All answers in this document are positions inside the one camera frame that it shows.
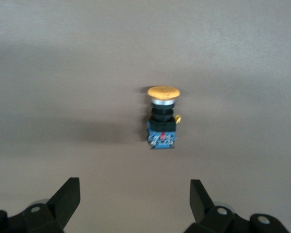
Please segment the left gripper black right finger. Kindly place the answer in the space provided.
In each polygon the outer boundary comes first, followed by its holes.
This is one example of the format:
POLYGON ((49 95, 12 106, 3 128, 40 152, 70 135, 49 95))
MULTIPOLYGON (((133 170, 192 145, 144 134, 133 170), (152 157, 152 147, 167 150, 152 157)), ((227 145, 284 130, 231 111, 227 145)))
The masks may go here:
POLYGON ((215 205, 200 180, 190 182, 190 207, 195 222, 187 233, 287 233, 275 217, 253 214, 245 220, 229 208, 215 205))

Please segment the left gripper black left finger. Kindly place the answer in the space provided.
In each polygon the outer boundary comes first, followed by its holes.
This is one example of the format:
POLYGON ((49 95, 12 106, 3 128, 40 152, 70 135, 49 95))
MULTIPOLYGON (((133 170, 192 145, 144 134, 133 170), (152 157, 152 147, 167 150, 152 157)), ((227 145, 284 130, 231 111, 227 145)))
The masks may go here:
POLYGON ((8 217, 0 210, 0 233, 63 233, 81 200, 80 179, 69 178, 46 202, 8 217))

